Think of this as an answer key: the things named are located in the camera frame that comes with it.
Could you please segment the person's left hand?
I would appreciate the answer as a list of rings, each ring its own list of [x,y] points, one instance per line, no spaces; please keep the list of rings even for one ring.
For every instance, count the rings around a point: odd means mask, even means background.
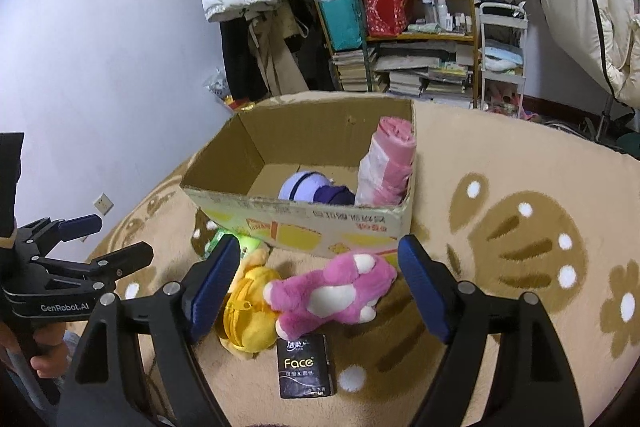
[[[68,367],[68,347],[64,341],[67,331],[65,323],[47,324],[34,332],[34,339],[41,352],[30,359],[30,366],[43,379],[62,377]],[[8,325],[1,323],[1,348],[10,353],[20,353],[14,332]]]

